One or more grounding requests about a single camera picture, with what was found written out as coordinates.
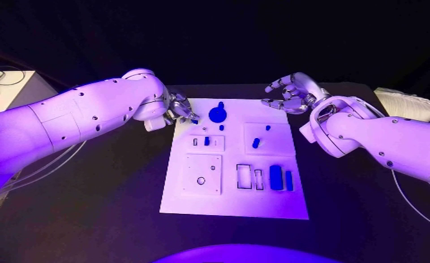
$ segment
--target robotic hand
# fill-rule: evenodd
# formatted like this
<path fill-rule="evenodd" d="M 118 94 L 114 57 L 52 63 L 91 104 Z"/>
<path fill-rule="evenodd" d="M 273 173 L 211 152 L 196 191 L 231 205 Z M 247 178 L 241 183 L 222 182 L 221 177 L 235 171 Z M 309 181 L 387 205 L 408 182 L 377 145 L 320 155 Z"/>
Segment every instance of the robotic hand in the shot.
<path fill-rule="evenodd" d="M 180 118 L 198 120 L 180 93 L 170 93 L 146 69 L 76 87 L 0 113 L 0 174 L 123 126 L 130 118 L 147 131 Z"/>
<path fill-rule="evenodd" d="M 283 85 L 286 100 L 261 102 L 290 114 L 312 108 L 309 122 L 300 128 L 310 143 L 316 141 L 338 158 L 364 147 L 384 167 L 430 181 L 430 123 L 384 117 L 359 98 L 330 96 L 300 72 L 274 81 L 265 92 Z"/>

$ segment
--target blue disc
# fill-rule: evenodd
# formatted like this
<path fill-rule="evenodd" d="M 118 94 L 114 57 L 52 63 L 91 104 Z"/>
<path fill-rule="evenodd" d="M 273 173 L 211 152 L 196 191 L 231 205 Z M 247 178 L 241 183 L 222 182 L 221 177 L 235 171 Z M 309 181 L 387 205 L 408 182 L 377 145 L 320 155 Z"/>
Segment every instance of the blue disc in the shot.
<path fill-rule="evenodd" d="M 219 102 L 216 108 L 209 111 L 209 119 L 215 123 L 221 123 L 227 119 L 227 112 L 222 102 Z"/>

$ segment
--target cable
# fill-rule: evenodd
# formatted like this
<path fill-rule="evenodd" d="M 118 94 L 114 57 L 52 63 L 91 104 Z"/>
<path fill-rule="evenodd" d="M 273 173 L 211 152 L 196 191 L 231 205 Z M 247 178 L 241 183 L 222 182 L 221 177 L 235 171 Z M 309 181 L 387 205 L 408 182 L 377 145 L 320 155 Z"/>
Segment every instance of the cable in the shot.
<path fill-rule="evenodd" d="M 40 171 L 43 171 L 53 163 L 58 162 L 58 160 L 65 156 L 65 154 L 76 147 L 76 144 L 33 173 L 23 176 L 23 178 L 17 179 L 14 182 L 10 182 L 7 185 L 1 187 L 4 189 L 6 187 L 12 187 L 14 184 L 20 183 L 23 180 L 29 179 L 32 176 L 35 176 Z"/>
<path fill-rule="evenodd" d="M 13 187 L 13 188 L 10 188 L 10 189 L 7 189 L 7 190 L 0 190 L 0 194 L 1 193 L 7 193 L 7 192 L 10 192 L 12 190 L 16 190 L 17 188 L 22 188 L 22 187 L 24 187 L 26 185 L 29 185 L 30 183 L 33 183 L 33 182 L 36 182 L 37 180 L 40 180 L 42 178 L 45 178 L 49 174 L 52 174 L 66 163 L 68 163 L 68 161 L 72 159 L 72 157 L 75 156 L 75 154 L 78 153 L 78 151 L 81 150 L 81 148 L 82 148 L 82 146 L 84 146 L 84 144 L 87 143 L 87 141 L 84 141 L 82 142 L 82 144 L 81 144 L 81 146 L 79 146 L 79 148 L 76 149 L 76 151 L 74 152 L 74 154 L 69 156 L 69 158 L 62 162 L 62 164 L 48 173 L 48 174 L 45 174 L 43 176 L 40 176 L 39 178 L 36 178 L 35 180 L 32 180 L 30 182 L 27 182 L 27 183 L 24 183 L 24 184 L 22 184 L 22 185 L 19 185 L 19 186 L 16 186 L 16 187 Z"/>
<path fill-rule="evenodd" d="M 403 198 L 405 199 L 408 205 L 413 207 L 413 210 L 417 212 L 417 214 L 430 222 L 430 219 L 421 214 L 420 210 L 414 207 L 414 205 L 411 204 L 410 200 L 405 197 L 405 194 L 403 193 L 401 186 L 398 185 L 397 177 L 395 177 L 395 174 L 394 174 L 394 170 L 391 170 L 391 173 L 392 173 L 392 178 L 394 178 L 395 186 L 397 186 L 397 189 L 398 189 L 398 191 L 401 193 Z"/>
<path fill-rule="evenodd" d="M 22 69 L 16 68 L 14 66 L 10 66 L 10 65 L 1 65 L 0 68 L 1 67 L 9 67 L 9 68 L 16 69 L 17 71 L 20 71 L 23 73 L 23 77 L 22 77 L 22 79 L 17 82 L 14 82 L 12 84 L 0 84 L 0 86 L 12 86 L 12 85 L 19 84 L 24 80 L 24 71 Z"/>

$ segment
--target white foam block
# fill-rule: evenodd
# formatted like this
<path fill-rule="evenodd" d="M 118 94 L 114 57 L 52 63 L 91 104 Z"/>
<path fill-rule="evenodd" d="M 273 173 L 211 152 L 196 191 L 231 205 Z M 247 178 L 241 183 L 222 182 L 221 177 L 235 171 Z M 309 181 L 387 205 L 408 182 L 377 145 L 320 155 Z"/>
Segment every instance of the white foam block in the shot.
<path fill-rule="evenodd" d="M 227 119 L 222 123 L 214 123 L 209 120 L 209 111 L 218 106 L 219 101 L 224 102 Z M 189 122 L 183 124 L 176 122 L 160 212 L 307 219 L 309 215 L 294 157 L 294 144 L 286 113 L 264 106 L 260 100 L 252 99 L 199 98 L 190 99 L 190 105 L 202 119 L 198 125 Z M 224 125 L 224 131 L 219 130 L 219 125 Z M 270 125 L 268 131 L 263 127 L 265 125 Z M 245 152 L 245 146 L 250 145 L 250 141 L 245 139 L 245 131 L 247 133 L 251 131 L 250 137 L 261 137 L 260 153 Z M 209 147 L 206 151 L 205 148 L 192 151 L 190 144 L 193 140 L 190 140 L 190 137 L 193 136 L 222 136 L 224 151 L 215 151 Z M 205 182 L 202 185 L 198 183 L 199 174 L 205 173 L 209 180 L 216 174 L 209 173 L 214 172 L 212 170 L 209 171 L 209 166 L 214 165 L 209 164 L 209 158 L 203 156 L 196 157 L 196 159 L 188 159 L 192 153 L 209 155 L 211 159 L 219 155 L 218 158 L 222 162 L 222 164 L 219 163 L 221 170 L 218 171 L 218 167 L 215 167 L 215 171 L 219 172 L 221 176 L 221 194 L 218 192 L 214 193 L 216 188 L 209 186 L 209 182 Z M 238 188 L 238 164 L 251 166 L 251 189 Z M 286 189 L 274 191 L 270 189 L 268 169 L 271 165 L 280 165 L 283 173 L 291 171 L 294 191 L 287 191 Z M 257 175 L 258 182 L 261 182 L 264 187 L 263 191 L 257 190 L 255 170 L 261 170 L 261 178 L 258 172 Z M 183 192 L 188 186 L 192 193 Z"/>

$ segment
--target white cable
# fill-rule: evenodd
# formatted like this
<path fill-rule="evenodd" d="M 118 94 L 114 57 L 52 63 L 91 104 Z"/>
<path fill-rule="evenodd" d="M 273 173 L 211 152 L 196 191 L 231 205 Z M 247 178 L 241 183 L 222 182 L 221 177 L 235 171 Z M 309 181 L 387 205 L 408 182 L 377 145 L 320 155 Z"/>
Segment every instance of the white cable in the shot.
<path fill-rule="evenodd" d="M 397 182 L 397 177 L 395 177 L 395 174 L 394 174 L 394 170 L 391 170 L 391 173 L 392 173 L 392 177 L 394 177 L 395 186 L 397 186 L 397 189 L 401 193 L 403 198 L 405 199 L 408 205 L 413 207 L 413 210 L 417 212 L 417 214 L 430 222 L 430 219 L 421 214 L 421 212 L 418 211 L 418 209 L 414 207 L 410 200 L 407 199 L 405 194 L 403 193 L 401 186 L 398 185 L 398 182 Z"/>
<path fill-rule="evenodd" d="M 82 142 L 82 144 L 81 144 L 81 146 L 79 146 L 79 148 L 76 149 L 76 151 L 74 152 L 74 154 L 69 156 L 69 158 L 63 161 L 63 163 L 48 173 L 48 174 L 45 174 L 43 176 L 40 176 L 39 178 L 36 178 L 35 180 L 32 180 L 30 182 L 27 182 L 27 183 L 24 183 L 24 184 L 22 184 L 22 185 L 19 185 L 19 186 L 16 186 L 16 187 L 13 187 L 13 188 L 10 188 L 9 190 L 0 190 L 0 194 L 1 193 L 7 193 L 7 192 L 10 192 L 12 190 L 16 190 L 17 188 L 20 188 L 20 187 L 24 187 L 26 185 L 29 185 L 30 183 L 33 183 L 33 182 L 36 182 L 37 180 L 40 180 L 42 178 L 45 178 L 49 174 L 52 174 L 65 164 L 66 164 L 66 162 L 72 159 L 72 157 L 75 156 L 75 154 L 78 153 L 78 151 L 81 150 L 81 148 L 82 148 L 82 146 L 84 146 L 84 144 L 85 144 L 85 142 L 87 141 L 84 141 Z"/>
<path fill-rule="evenodd" d="M 23 180 L 29 179 L 32 176 L 35 176 L 40 171 L 43 171 L 53 163 L 58 162 L 58 160 L 65 156 L 65 154 L 75 148 L 76 145 L 74 145 L 37 171 L 32 172 L 29 175 L 23 176 L 23 178 L 17 179 L 14 182 L 10 182 L 7 185 L 1 187 L 4 189 L 6 187 L 12 187 L 14 184 L 20 183 Z"/>

